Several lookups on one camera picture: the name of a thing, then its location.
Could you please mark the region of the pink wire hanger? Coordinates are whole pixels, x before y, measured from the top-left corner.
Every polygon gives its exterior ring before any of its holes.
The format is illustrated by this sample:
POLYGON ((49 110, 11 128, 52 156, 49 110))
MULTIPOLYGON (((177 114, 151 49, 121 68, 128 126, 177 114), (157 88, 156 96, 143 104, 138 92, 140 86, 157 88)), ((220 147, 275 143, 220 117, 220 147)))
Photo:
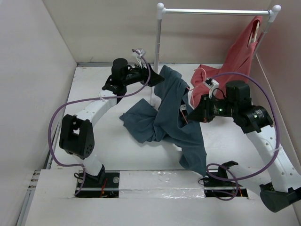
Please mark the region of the pink wire hanger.
POLYGON ((187 120, 188 106, 195 109, 201 100, 201 96, 209 93, 208 87, 204 84, 206 79, 207 79, 206 70, 203 66, 200 65, 197 69, 194 70, 193 76, 190 80, 192 87, 186 88, 188 92, 189 103, 181 104, 180 106, 180 113, 182 114, 181 116, 186 124, 188 124, 188 120, 187 120))

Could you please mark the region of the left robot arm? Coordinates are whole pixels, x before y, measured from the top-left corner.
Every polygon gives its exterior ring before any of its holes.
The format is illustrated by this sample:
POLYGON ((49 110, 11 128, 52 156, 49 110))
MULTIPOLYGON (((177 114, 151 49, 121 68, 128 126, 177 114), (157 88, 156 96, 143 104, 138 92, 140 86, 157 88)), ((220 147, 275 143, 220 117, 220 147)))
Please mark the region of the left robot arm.
POLYGON ((145 54, 142 48, 133 50, 132 55, 137 60, 134 66, 124 58, 115 59, 111 74, 99 97, 77 114, 67 114, 63 117, 59 146, 67 154, 75 157, 78 163, 84 165, 83 176, 87 177, 93 186, 101 186, 105 180, 105 167, 93 154, 94 126, 108 110, 129 96, 127 94, 129 85, 140 83, 144 87, 153 87, 164 81, 164 78, 155 73, 147 63, 145 54))

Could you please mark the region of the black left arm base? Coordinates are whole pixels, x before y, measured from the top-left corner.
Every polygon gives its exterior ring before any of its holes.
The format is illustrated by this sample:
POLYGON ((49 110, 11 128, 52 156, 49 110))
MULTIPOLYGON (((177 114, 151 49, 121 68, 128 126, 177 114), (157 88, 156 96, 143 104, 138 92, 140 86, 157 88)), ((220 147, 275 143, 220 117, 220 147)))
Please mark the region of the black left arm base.
POLYGON ((75 189, 77 198, 119 198, 120 171, 106 171, 100 183, 88 175, 82 182, 81 170, 74 173, 74 177, 77 179, 75 189))

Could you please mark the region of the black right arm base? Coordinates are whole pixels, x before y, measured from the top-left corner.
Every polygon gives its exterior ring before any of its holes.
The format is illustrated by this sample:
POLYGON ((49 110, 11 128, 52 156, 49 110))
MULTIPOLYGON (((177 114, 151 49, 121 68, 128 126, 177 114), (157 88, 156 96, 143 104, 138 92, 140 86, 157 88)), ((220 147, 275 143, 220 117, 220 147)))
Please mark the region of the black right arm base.
MULTIPOLYGON (((235 161, 229 161, 222 164, 222 166, 228 170, 237 165, 238 163, 235 161)), ((220 166, 218 166, 217 169, 210 169, 209 172, 215 177, 226 179, 229 177, 233 178, 231 174, 228 176, 228 171, 220 166)), ((198 180, 198 183, 204 187, 205 197, 215 197, 222 201, 231 201, 235 197, 248 198, 247 189, 239 184, 236 184, 235 181, 217 180, 207 173, 203 178, 198 180)))

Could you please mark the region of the blue t shirt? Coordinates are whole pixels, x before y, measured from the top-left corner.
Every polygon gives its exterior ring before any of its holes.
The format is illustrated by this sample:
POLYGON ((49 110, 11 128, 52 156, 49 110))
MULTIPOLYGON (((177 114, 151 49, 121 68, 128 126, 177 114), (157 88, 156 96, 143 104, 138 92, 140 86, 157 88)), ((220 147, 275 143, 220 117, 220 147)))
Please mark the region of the blue t shirt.
POLYGON ((162 140, 181 148, 180 165, 186 170, 206 175, 206 150, 199 122, 191 121, 193 111, 188 100, 188 84, 176 70, 163 66, 164 81, 155 86, 160 98, 158 109, 141 99, 120 116, 124 127, 139 143, 162 140))

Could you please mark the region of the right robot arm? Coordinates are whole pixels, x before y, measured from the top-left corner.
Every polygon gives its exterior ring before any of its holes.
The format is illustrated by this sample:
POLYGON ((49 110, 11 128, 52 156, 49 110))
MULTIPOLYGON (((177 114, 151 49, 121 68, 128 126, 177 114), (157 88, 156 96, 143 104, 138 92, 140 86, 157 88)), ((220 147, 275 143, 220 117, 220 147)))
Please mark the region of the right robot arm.
POLYGON ((262 170, 269 173, 269 178, 263 178, 229 161, 220 165, 216 173, 208 172, 209 177, 222 185, 232 182, 246 187, 258 194, 266 208, 274 213, 300 201, 301 176, 280 145, 276 120, 271 119, 264 107, 252 104, 249 85, 244 81, 226 83, 223 99, 215 97, 219 89, 216 80, 206 79, 204 85, 209 93, 202 95, 188 119, 208 123, 216 116, 231 117, 259 153, 265 164, 262 170))

